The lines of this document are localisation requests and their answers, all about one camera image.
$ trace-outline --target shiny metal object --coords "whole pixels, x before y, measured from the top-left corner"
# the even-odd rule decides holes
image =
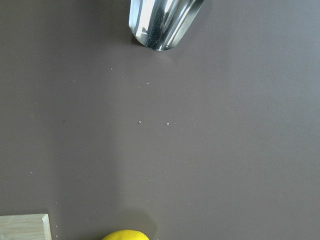
[[[147,48],[158,51],[178,45],[204,0],[131,0],[129,27]]]

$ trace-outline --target silver scoop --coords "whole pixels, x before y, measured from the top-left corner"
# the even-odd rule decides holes
[[[178,45],[204,0],[131,0],[129,27],[150,49],[164,51]]]

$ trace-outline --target yellow lemon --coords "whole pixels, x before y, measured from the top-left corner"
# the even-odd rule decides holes
[[[140,231],[120,230],[109,234],[102,240],[149,240],[149,238]]]

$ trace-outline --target wooden block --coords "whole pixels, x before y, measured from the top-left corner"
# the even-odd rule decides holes
[[[48,214],[0,216],[0,240],[52,240]]]

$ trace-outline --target gray table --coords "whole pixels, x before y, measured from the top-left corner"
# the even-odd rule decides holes
[[[0,1],[0,215],[49,213],[61,240],[318,240],[320,1],[207,0],[166,52],[129,5]]]

